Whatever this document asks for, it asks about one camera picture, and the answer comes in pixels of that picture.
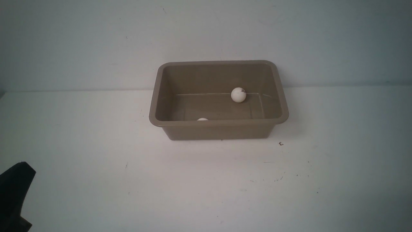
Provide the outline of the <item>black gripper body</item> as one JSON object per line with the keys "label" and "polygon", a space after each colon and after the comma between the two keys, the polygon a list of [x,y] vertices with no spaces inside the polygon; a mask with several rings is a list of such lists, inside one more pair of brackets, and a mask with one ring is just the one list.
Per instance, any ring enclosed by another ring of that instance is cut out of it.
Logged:
{"label": "black gripper body", "polygon": [[27,163],[19,162],[0,175],[0,230],[28,232],[32,224],[21,216],[26,194],[36,171]]}

